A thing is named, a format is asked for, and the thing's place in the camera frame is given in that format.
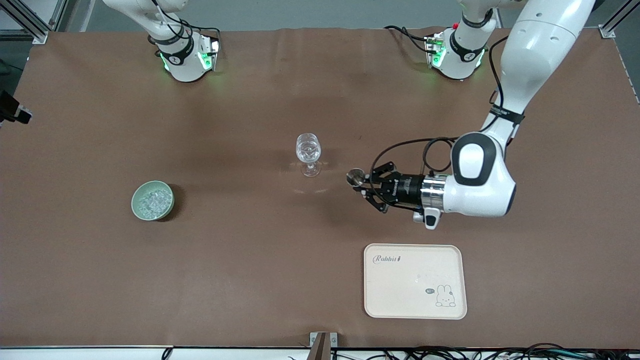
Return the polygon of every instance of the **black strap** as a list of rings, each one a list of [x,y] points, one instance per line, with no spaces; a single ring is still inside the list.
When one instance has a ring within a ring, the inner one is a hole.
[[[165,60],[170,62],[172,65],[182,65],[184,63],[184,59],[186,59],[187,56],[191,55],[192,51],[193,51],[193,38],[189,37],[189,42],[187,43],[187,46],[185,46],[184,49],[178,51],[177,53],[170,54],[164,51],[161,51],[160,53],[163,55],[163,58],[165,58]]]
[[[474,61],[478,57],[478,55],[480,55],[482,53],[482,51],[484,50],[484,46],[482,46],[480,49],[476,49],[476,50],[470,50],[470,49],[467,49],[466,47],[463,47],[456,40],[456,31],[457,30],[454,30],[453,33],[451,33],[451,36],[449,37],[449,43],[451,44],[451,50],[453,50],[454,53],[456,53],[456,54],[458,54],[458,56],[460,56],[460,61],[462,61],[462,62],[469,63],[469,62]]]
[[[491,20],[492,16],[493,16],[493,8],[490,8],[489,11],[487,11],[486,14],[484,15],[484,20],[482,20],[481,22],[469,21],[467,20],[464,14],[462,14],[462,22],[464,22],[470,28],[479,29],[485,26],[486,23],[489,22],[489,20]]]
[[[507,110],[505,108],[503,108],[502,106],[493,104],[493,107],[491,108],[490,111],[492,114],[499,116],[505,120],[509,120],[513,123],[513,126],[517,126],[520,125],[520,123],[524,120],[524,115],[519,114],[519,113],[515,113],[511,110]]]
[[[171,45],[171,44],[177,43],[179,40],[184,40],[184,36],[182,36],[183,34],[184,34],[184,25],[180,24],[180,31],[178,31],[178,35],[175,35],[174,37],[167,40],[158,40],[156,38],[152,38],[152,39],[154,39],[154,42],[156,43],[156,45]]]

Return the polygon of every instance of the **metal bracket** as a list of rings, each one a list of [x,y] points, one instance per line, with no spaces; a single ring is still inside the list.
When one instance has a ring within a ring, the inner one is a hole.
[[[602,38],[615,38],[613,30],[640,5],[640,0],[626,0],[604,24],[598,25]]]
[[[616,33],[613,30],[606,31],[602,24],[598,25],[598,30],[600,30],[600,37],[602,38],[616,38]]]
[[[320,334],[321,332],[311,332],[309,334],[309,346],[312,347],[314,346],[314,341],[316,340],[318,334]],[[327,332],[327,334],[329,335],[329,340],[331,347],[338,347],[338,333],[337,332]]]
[[[22,0],[0,0],[0,9],[33,37],[34,44],[44,44],[47,41],[47,33],[51,28]]]
[[[307,360],[330,360],[331,349],[338,346],[337,332],[312,332],[309,334],[311,350]]]
[[[213,55],[211,56],[213,59],[211,60],[213,65],[211,67],[211,71],[216,71],[216,64],[218,63],[218,53],[220,52],[220,40],[216,40],[211,44],[213,46]]]
[[[47,39],[49,38],[49,32],[46,32],[44,34],[44,38],[33,38],[33,41],[31,42],[33,45],[44,45],[47,43]]]

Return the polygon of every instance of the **rabbit logo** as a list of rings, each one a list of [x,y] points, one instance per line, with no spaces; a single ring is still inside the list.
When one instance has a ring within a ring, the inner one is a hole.
[[[438,285],[438,295],[436,296],[436,306],[456,307],[456,298],[453,296],[451,286]]]

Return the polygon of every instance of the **brown paper mat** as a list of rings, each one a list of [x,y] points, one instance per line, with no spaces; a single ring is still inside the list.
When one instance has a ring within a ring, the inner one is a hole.
[[[0,136],[0,344],[291,346],[337,331],[358,347],[640,347],[640,108],[597,30],[527,109],[511,213],[431,232],[379,214],[344,175],[393,143],[479,129],[487,63],[459,82],[397,33],[238,32],[220,73],[184,84],[145,37],[53,33],[31,52],[16,97],[35,116]],[[324,149],[315,179],[296,168],[304,132]],[[416,172],[420,154],[384,159]],[[152,179],[177,192],[170,221],[131,213]],[[368,317],[370,243],[459,247],[467,316]]]

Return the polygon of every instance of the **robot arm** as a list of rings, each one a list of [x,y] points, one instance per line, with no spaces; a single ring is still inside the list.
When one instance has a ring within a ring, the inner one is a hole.
[[[190,82],[213,70],[218,39],[193,31],[175,15],[188,0],[103,0],[142,26],[152,37],[165,69],[178,81]]]
[[[505,215],[516,185],[504,164],[525,108],[558,68],[584,27],[594,0],[530,0],[511,30],[501,60],[499,94],[481,132],[461,136],[451,151],[444,212]]]
[[[502,54],[502,92],[496,104],[482,130],[462,135],[451,149],[453,175],[405,175],[389,163],[372,176],[350,172],[351,178],[361,178],[350,184],[382,212],[398,204],[411,206],[414,221],[424,222],[428,229],[435,229],[442,213],[504,216],[516,192],[504,162],[507,143],[515,137],[531,99],[572,48],[594,2],[529,0]],[[373,189],[364,187],[365,183]],[[383,202],[375,202],[375,196]]]
[[[496,7],[522,6],[523,0],[457,0],[462,6],[462,20],[453,28],[428,38],[430,67],[452,79],[465,79],[480,66],[486,42],[497,26],[493,18]]]

